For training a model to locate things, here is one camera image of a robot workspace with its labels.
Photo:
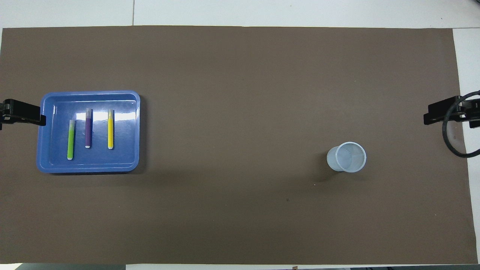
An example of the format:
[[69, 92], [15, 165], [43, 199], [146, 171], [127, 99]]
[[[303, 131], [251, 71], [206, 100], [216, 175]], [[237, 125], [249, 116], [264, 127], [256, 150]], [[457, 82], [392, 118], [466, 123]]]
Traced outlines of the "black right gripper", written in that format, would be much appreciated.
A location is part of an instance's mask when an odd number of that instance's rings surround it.
[[[441, 100], [429, 104], [427, 106], [427, 113], [424, 115], [424, 125], [431, 125], [433, 123], [442, 122], [445, 118], [447, 110], [456, 103], [461, 96], [454, 96], [448, 99]], [[480, 99], [470, 99], [462, 102], [462, 109], [456, 105], [448, 120], [460, 122], [468, 122], [471, 129], [479, 128], [480, 126]]]

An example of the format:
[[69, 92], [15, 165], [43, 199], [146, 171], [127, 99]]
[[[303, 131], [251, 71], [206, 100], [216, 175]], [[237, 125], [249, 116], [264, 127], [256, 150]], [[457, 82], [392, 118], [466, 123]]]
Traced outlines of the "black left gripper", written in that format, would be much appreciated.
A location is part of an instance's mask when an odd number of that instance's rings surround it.
[[29, 123], [46, 125], [46, 116], [41, 114], [41, 107], [15, 99], [5, 99], [0, 103], [0, 130], [3, 124]]

